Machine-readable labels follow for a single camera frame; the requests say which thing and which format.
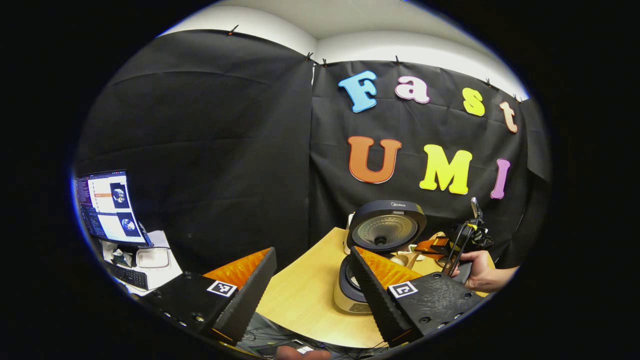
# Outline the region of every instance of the white ceiling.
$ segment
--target white ceiling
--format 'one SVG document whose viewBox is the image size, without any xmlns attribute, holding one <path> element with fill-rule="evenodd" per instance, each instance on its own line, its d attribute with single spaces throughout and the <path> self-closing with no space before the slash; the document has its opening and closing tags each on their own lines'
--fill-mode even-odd
<svg viewBox="0 0 640 360">
<path fill-rule="evenodd" d="M 318 40 L 359 31 L 407 31 L 444 38 L 497 58 L 456 26 L 403 0 L 222 0 L 213 6 L 261 10 Z"/>
</svg>

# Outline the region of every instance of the white wall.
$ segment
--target white wall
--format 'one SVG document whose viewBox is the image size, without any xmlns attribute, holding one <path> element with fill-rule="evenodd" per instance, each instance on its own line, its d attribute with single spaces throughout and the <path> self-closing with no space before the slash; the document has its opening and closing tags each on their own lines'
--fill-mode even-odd
<svg viewBox="0 0 640 360">
<path fill-rule="evenodd" d="M 503 62 L 456 42 L 417 33 L 364 31 L 317 40 L 305 30 L 267 12 L 243 6 L 210 6 L 184 19 L 162 35 L 190 29 L 231 30 L 277 42 L 301 54 L 314 53 L 322 63 L 350 60 L 383 60 L 421 63 L 489 79 L 507 94 L 522 100 L 529 96 Z"/>
<path fill-rule="evenodd" d="M 322 63 L 353 60 L 398 60 L 454 70 L 480 80 L 489 79 L 507 94 L 527 99 L 527 92 L 509 67 L 464 45 L 429 35 L 399 31 L 364 31 L 325 38 L 313 59 Z"/>
<path fill-rule="evenodd" d="M 306 55 L 316 50 L 316 38 L 275 15 L 243 6 L 209 6 L 161 35 L 183 30 L 231 30 L 277 42 Z"/>
</svg>

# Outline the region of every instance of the monitor screen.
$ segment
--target monitor screen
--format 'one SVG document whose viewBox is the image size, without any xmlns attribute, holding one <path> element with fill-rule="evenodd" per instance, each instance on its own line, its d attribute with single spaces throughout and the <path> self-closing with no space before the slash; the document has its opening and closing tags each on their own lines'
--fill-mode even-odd
<svg viewBox="0 0 640 360">
<path fill-rule="evenodd" d="M 76 194 L 91 235 L 123 245 L 152 246 L 133 213 L 125 170 L 80 176 L 76 178 Z"/>
</svg>

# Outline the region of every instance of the keyboard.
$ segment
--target keyboard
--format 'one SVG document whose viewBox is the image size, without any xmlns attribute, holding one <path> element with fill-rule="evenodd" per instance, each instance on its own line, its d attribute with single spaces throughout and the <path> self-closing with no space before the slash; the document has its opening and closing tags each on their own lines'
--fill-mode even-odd
<svg viewBox="0 0 640 360">
<path fill-rule="evenodd" d="M 147 275 L 143 272 L 126 269 L 118 265 L 114 265 L 112 263 L 108 263 L 105 261 L 107 269 L 117 279 L 120 279 L 127 284 L 133 285 L 137 288 L 141 288 L 144 290 L 149 290 L 147 287 Z"/>
</svg>

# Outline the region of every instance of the black fabric backdrop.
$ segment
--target black fabric backdrop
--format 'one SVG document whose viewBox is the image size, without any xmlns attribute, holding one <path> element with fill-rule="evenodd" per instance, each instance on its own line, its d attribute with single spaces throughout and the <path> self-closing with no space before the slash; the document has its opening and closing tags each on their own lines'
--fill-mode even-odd
<svg viewBox="0 0 640 360">
<path fill-rule="evenodd" d="M 161 36 L 109 81 L 84 126 L 78 174 L 126 168 L 136 216 L 183 270 L 307 249 L 312 62 L 222 31 Z"/>
<path fill-rule="evenodd" d="M 377 75 L 377 79 L 372 81 L 377 94 L 369 94 L 377 100 L 377 105 L 354 113 L 350 96 L 338 86 L 338 82 L 366 70 Z M 431 100 L 421 104 L 398 97 L 394 89 L 400 76 L 415 76 L 425 81 Z M 467 87 L 482 95 L 485 107 L 482 117 L 469 114 L 464 109 L 462 90 Z M 448 231 L 454 224 L 473 217 L 470 200 L 477 197 L 489 235 L 495 240 L 490 251 L 493 258 L 499 259 L 501 267 L 520 264 L 534 234 L 527 231 L 514 238 L 514 233 L 523 219 L 533 184 L 538 184 L 540 177 L 550 180 L 549 149 L 535 104 L 520 104 L 513 96 L 464 74 L 414 63 L 396 65 L 392 61 L 350 61 L 330 63 L 327 67 L 316 66 L 313 88 L 311 244 L 332 227 L 346 226 L 348 214 L 362 204 L 380 199 L 419 204 L 428 218 L 420 238 L 425 240 L 437 231 Z M 504 113 L 499 108 L 503 101 L 508 102 L 515 112 L 516 133 L 509 131 L 505 124 Z M 527 138 L 531 133 L 536 138 L 529 143 Z M 350 136 L 367 136 L 375 141 L 369 149 L 368 158 L 372 171 L 382 167 L 384 150 L 380 140 L 389 138 L 402 143 L 397 152 L 394 175 L 388 181 L 363 183 L 351 175 L 351 146 L 347 143 Z M 439 187 L 436 190 L 419 187 L 426 171 L 428 157 L 423 149 L 427 144 L 441 146 L 448 161 L 458 150 L 473 154 L 466 195 L 453 194 L 448 189 L 441 191 Z M 511 167 L 504 198 L 491 199 L 499 158 L 507 159 Z M 536 192 L 540 203 L 531 211 L 530 218 L 541 220 L 547 204 L 546 194 Z"/>
</svg>

